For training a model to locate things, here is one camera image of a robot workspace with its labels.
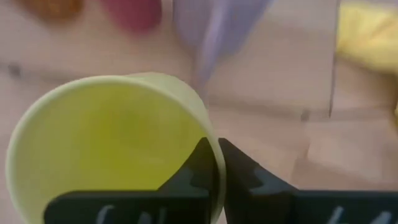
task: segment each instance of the paper cup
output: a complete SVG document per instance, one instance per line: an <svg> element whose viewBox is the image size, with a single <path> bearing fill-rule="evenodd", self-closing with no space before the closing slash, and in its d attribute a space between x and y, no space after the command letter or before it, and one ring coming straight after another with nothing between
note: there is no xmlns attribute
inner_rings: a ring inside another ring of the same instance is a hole
<svg viewBox="0 0 398 224"><path fill-rule="evenodd" d="M225 165L207 110L179 79L161 73L101 76L62 85L35 102L7 152L7 186L26 223L43 223L51 199L74 190L156 190L208 138Z"/></svg>

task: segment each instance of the purple object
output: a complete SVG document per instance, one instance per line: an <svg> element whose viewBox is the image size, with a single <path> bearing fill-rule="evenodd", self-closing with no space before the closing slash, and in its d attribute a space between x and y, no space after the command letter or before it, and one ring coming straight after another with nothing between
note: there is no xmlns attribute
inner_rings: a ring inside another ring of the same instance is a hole
<svg viewBox="0 0 398 224"><path fill-rule="evenodd" d="M175 28L195 49L196 85L210 78L217 58L239 50L270 0L174 0Z"/></svg>

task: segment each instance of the pink object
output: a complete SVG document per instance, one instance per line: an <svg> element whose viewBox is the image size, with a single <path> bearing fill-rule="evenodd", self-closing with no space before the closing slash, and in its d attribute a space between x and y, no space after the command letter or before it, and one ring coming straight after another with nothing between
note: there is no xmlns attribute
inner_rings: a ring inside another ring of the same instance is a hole
<svg viewBox="0 0 398 224"><path fill-rule="evenodd" d="M162 18L161 0L100 0L121 27L132 32L153 29Z"/></svg>

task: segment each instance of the orange object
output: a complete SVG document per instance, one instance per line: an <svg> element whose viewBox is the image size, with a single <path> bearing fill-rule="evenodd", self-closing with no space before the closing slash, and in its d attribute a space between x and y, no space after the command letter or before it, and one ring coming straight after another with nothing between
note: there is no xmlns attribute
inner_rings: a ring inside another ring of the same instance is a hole
<svg viewBox="0 0 398 224"><path fill-rule="evenodd" d="M83 9L83 0L18 0L28 11L45 21L67 21Z"/></svg>

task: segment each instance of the light wooden surface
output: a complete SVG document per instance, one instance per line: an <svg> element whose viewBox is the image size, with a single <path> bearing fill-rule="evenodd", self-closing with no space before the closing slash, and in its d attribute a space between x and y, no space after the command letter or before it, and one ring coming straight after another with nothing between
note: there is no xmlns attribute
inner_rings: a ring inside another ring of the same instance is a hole
<svg viewBox="0 0 398 224"><path fill-rule="evenodd" d="M164 3L163 24L143 38L118 30L94 1L78 23L65 28L43 27L11 1L1 2L2 160L22 113L63 82L148 70L186 80L192 60L171 28L170 2ZM276 1L242 52L221 60L209 86L210 117L220 136L297 187L396 190L394 77L337 60L330 97L336 5ZM22 78L6 72L9 62L21 65ZM306 123L303 108L310 110ZM0 222L21 223L1 167Z"/></svg>

